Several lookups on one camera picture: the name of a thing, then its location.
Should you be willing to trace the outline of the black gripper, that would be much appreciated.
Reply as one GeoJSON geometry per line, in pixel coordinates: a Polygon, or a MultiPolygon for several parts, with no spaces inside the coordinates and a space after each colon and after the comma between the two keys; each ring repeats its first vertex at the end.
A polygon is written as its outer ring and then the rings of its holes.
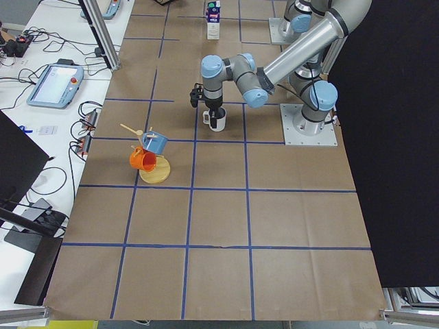
{"type": "Polygon", "coordinates": [[[199,101],[203,101],[207,108],[210,109],[210,126],[217,127],[218,115],[220,107],[223,104],[222,88],[218,90],[208,90],[202,84],[195,83],[193,89],[189,93],[190,102],[193,108],[198,106],[199,101]]]}

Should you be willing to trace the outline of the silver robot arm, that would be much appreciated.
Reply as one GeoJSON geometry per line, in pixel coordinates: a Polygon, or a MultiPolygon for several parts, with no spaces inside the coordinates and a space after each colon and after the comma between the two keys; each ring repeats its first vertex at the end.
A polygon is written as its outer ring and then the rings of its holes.
{"type": "Polygon", "coordinates": [[[288,0],[285,11],[285,33],[287,36],[307,32],[311,24],[311,2],[307,0],[288,0]]]}
{"type": "Polygon", "coordinates": [[[223,88],[225,81],[233,81],[244,101],[251,108],[263,106],[275,84],[286,78],[308,60],[337,39],[352,33],[367,15],[371,1],[311,1],[316,20],[284,52],[265,67],[256,67],[251,54],[243,53],[231,58],[205,56],[201,61],[202,83],[195,84],[190,92],[191,105],[196,108],[203,101],[213,128],[225,115],[223,88]]]}

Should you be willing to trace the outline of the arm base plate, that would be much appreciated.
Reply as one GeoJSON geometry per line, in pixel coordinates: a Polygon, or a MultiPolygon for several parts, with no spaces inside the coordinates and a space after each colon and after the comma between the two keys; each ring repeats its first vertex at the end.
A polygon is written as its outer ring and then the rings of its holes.
{"type": "Polygon", "coordinates": [[[284,18],[269,18],[270,40],[273,45],[286,45],[289,43],[290,22],[284,18]]]}
{"type": "Polygon", "coordinates": [[[336,147],[337,138],[327,113],[324,121],[314,123],[302,115],[302,104],[280,105],[283,136],[287,146],[336,147]]]}

